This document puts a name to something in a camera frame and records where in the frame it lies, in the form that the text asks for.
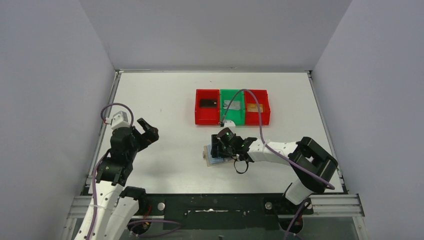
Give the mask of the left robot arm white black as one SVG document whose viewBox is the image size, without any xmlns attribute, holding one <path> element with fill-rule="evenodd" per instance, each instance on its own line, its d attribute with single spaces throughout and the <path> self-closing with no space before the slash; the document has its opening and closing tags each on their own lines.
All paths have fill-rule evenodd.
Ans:
<svg viewBox="0 0 424 240">
<path fill-rule="evenodd" d="M 92 174 L 92 198 L 75 236 L 77 240 L 118 240 L 133 215 L 148 207 L 146 191 L 126 186 L 137 153 L 159 139 L 156 127 L 139 118 L 135 126 L 112 129 L 110 148 Z"/>
</svg>

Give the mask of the beige card holder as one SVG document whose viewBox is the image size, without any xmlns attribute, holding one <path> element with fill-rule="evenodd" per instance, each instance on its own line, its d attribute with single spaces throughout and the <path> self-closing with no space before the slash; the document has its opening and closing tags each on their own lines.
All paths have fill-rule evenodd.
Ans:
<svg viewBox="0 0 424 240">
<path fill-rule="evenodd" d="M 211 145 L 205 145 L 203 147 L 202 156 L 208 167 L 226 164 L 234 161 L 234 159 L 231 157 L 212 157 L 211 150 Z"/>
</svg>

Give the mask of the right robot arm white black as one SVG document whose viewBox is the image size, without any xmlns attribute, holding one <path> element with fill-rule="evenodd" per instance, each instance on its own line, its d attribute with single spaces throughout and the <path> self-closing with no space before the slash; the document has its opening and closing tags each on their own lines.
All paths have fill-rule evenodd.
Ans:
<svg viewBox="0 0 424 240">
<path fill-rule="evenodd" d="M 256 137 L 242 138 L 226 127 L 211 136 L 210 155 L 236 162 L 269 162 L 290 166 L 297 179 L 289 185 L 281 199 L 282 209 L 295 213 L 301 202 L 312 194 L 334 189 L 330 180 L 338 161 L 315 140 L 304 136 L 294 142 L 266 142 Z"/>
</svg>

